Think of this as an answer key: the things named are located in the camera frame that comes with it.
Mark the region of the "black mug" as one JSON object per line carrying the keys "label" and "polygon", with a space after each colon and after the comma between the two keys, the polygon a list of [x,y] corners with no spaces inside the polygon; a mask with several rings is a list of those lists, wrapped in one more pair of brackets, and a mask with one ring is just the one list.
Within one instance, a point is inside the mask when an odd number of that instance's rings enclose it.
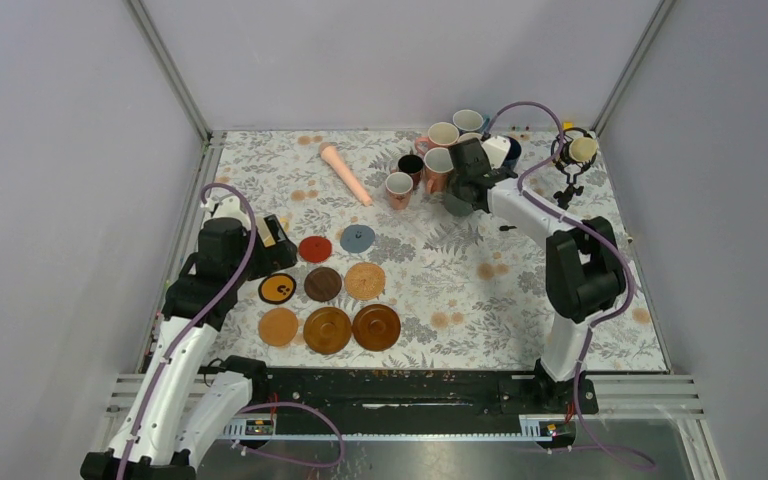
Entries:
{"label": "black mug", "polygon": [[416,190],[422,179],[424,161],[415,154],[404,155],[397,160],[396,170],[407,174],[412,179],[413,189]]}

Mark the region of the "woven rattan coaster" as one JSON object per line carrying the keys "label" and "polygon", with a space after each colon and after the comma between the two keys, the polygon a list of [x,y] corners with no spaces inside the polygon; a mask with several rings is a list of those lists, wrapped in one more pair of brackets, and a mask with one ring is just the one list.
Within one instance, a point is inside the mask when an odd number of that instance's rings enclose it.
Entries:
{"label": "woven rattan coaster", "polygon": [[353,265],[344,277],[348,294],[357,300],[372,300],[377,298],[385,289],[386,274],[376,264],[362,262]]}

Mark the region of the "dark walnut coaster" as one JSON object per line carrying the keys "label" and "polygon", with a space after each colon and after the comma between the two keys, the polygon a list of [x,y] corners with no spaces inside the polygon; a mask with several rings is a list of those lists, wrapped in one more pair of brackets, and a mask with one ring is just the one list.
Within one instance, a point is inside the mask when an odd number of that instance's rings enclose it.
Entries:
{"label": "dark walnut coaster", "polygon": [[342,286],[342,276],[330,267],[311,270],[303,283],[306,295],[317,302],[333,300],[341,292]]}

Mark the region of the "red smiley coaster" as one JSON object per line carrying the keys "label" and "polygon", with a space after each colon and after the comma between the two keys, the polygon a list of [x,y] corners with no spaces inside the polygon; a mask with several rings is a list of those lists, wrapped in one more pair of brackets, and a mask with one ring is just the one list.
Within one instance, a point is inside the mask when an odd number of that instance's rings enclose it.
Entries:
{"label": "red smiley coaster", "polygon": [[308,236],[298,245],[299,256],[308,263],[325,262],[333,252],[331,241],[323,236]]}

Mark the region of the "brown ceramic saucer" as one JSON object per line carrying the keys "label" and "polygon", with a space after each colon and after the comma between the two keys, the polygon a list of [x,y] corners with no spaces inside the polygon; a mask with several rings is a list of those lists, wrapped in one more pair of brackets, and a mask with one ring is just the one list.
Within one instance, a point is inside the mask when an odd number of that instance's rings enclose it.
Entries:
{"label": "brown ceramic saucer", "polygon": [[331,355],[343,350],[352,337],[349,316],[336,307],[323,307],[306,319],[303,338],[316,353]]}
{"label": "brown ceramic saucer", "polygon": [[391,307],[371,304],[362,308],[352,321],[355,341],[364,349],[384,351],[394,346],[401,335],[401,320]]}

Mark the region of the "blue-grey smiley coaster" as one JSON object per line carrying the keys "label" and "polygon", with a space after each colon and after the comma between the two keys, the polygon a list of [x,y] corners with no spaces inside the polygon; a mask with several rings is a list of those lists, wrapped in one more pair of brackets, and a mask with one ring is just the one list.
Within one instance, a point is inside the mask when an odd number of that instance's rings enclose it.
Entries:
{"label": "blue-grey smiley coaster", "polygon": [[360,254],[370,249],[375,239],[375,231],[370,226],[352,224],[343,230],[340,246],[348,253]]}

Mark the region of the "yellow mug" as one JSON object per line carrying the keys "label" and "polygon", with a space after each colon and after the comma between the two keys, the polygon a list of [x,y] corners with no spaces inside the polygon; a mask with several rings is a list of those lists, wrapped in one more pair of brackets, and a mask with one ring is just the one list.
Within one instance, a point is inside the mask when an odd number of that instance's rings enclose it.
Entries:
{"label": "yellow mug", "polygon": [[264,218],[257,219],[257,231],[258,235],[265,248],[271,247],[275,244],[275,240]]}

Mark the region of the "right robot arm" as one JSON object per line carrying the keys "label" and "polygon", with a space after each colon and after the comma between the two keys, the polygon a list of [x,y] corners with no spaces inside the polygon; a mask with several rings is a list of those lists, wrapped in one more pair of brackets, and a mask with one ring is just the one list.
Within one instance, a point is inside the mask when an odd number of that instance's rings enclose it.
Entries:
{"label": "right robot arm", "polygon": [[504,220],[542,247],[546,295],[555,310],[551,338],[537,364],[546,376],[533,386],[535,402],[557,412],[573,398],[569,380],[583,361],[591,326],[617,316],[618,297],[628,292],[631,270],[604,217],[570,215],[525,187],[506,167],[492,167],[481,142],[470,139],[448,149],[453,171],[446,199],[456,214],[484,211]]}

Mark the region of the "orange black smiley coaster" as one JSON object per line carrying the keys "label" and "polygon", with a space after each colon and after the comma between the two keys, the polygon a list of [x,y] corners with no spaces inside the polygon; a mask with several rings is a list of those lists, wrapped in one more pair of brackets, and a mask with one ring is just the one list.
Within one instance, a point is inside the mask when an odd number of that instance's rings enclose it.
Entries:
{"label": "orange black smiley coaster", "polygon": [[258,286],[259,298],[270,305],[288,302],[295,294],[297,281],[286,273],[275,273],[265,277]]}

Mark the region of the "dark green mug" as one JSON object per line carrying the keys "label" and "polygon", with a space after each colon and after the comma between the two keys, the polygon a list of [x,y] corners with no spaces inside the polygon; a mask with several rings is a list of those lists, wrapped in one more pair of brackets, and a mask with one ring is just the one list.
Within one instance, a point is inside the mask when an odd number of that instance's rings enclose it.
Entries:
{"label": "dark green mug", "polygon": [[466,217],[471,215],[474,210],[469,201],[462,200],[450,191],[443,193],[444,209],[455,217]]}

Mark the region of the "light brown round coaster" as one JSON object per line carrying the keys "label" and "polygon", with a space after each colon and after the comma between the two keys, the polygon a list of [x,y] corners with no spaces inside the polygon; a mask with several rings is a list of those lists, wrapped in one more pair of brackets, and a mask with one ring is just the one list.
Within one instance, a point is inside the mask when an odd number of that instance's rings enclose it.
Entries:
{"label": "light brown round coaster", "polygon": [[272,347],[288,346],[298,333],[298,317],[287,308],[274,308],[258,322],[260,339]]}

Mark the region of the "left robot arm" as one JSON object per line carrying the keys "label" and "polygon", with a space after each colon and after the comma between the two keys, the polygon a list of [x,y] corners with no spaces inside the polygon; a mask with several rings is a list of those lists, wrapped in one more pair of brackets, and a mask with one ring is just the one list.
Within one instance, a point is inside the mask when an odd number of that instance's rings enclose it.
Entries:
{"label": "left robot arm", "polygon": [[134,403],[108,446],[85,456],[82,478],[193,479],[232,417],[267,404],[265,363],[230,355],[208,392],[186,406],[240,286],[294,266],[297,252],[274,215],[258,219],[255,233],[236,217],[204,223],[196,251],[167,290],[158,345]]}

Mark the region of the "small pink patterned mug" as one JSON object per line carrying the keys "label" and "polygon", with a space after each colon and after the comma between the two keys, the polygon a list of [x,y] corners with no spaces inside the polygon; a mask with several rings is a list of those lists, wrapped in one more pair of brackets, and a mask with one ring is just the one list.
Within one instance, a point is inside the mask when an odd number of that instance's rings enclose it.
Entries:
{"label": "small pink patterned mug", "polygon": [[414,182],[412,177],[404,172],[393,172],[386,178],[385,190],[390,207],[393,210],[404,210],[410,203]]}

